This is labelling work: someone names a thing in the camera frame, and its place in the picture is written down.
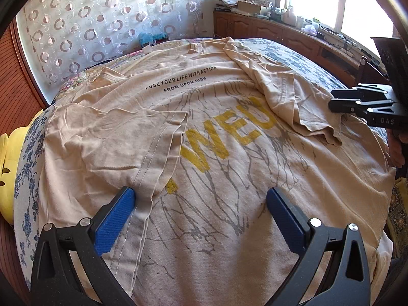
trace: bedspread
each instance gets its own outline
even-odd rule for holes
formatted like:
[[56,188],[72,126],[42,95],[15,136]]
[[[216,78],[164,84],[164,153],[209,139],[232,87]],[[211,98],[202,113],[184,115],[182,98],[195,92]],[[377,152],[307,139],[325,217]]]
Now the bedspread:
[[[179,40],[180,45],[190,42],[202,41],[203,39]],[[294,52],[293,50],[266,39],[244,39],[238,40],[248,48],[258,51],[276,61],[282,62],[305,77],[307,80],[325,87],[329,91],[345,86],[323,70],[321,67],[307,59],[306,57]],[[154,47],[155,50],[165,49],[168,43],[162,43]],[[115,69],[130,61],[139,59],[144,56],[143,51],[135,52],[105,65],[95,66],[81,72],[77,76],[69,79],[56,95],[54,101],[58,101],[67,93],[75,91],[81,86],[86,86],[92,82],[101,72],[103,67],[108,66]],[[31,270],[34,259],[34,252],[41,227],[38,225],[38,187],[40,172],[44,163],[42,153],[42,143],[45,135],[46,121],[53,111],[52,106],[40,115],[35,123],[30,127],[27,137],[24,141],[18,173],[15,185],[15,202],[14,202],[14,222],[17,249],[19,252],[20,264],[27,282],[30,287]],[[386,139],[385,130],[376,129],[376,131]]]

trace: yellow pillow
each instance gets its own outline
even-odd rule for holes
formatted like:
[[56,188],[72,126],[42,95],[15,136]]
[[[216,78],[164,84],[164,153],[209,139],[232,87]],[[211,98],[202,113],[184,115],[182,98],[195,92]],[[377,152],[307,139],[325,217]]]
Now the yellow pillow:
[[28,128],[42,113],[39,111],[28,126],[15,129],[7,138],[7,134],[0,137],[0,212],[4,219],[14,223],[14,184],[16,182],[18,160],[21,148],[27,135]]

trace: bottle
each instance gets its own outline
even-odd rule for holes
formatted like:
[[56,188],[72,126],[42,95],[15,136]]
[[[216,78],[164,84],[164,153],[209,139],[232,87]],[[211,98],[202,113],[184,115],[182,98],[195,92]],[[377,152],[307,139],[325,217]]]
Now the bottle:
[[319,32],[320,21],[317,18],[313,18],[312,25],[316,29],[316,32]]
[[285,14],[286,14],[286,9],[282,9],[282,10],[281,10],[281,15],[280,15],[282,22],[284,22]]
[[305,19],[302,16],[297,16],[296,17],[296,28],[301,29],[303,27],[304,22],[305,22]]
[[283,22],[291,26],[296,26],[296,16],[293,11],[293,6],[288,7]]

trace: sheer curtain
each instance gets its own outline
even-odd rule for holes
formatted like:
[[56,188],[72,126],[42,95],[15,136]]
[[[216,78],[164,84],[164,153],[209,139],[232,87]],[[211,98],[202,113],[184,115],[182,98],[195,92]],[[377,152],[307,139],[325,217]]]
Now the sheer curtain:
[[17,15],[24,52],[50,101],[64,80],[138,46],[142,32],[201,34],[203,0],[29,0]]

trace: wooden wall panel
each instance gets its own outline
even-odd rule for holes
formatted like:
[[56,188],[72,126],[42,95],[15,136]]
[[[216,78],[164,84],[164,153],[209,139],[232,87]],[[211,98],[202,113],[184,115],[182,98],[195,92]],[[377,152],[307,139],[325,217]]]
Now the wooden wall panel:
[[44,108],[28,81],[8,27],[0,39],[0,135],[26,126]]
[[[16,27],[12,24],[0,38],[0,135],[10,135],[14,129],[28,125],[45,107],[29,77],[18,44]],[[0,270],[14,291],[29,305],[29,291],[21,271],[14,231],[1,215]]]

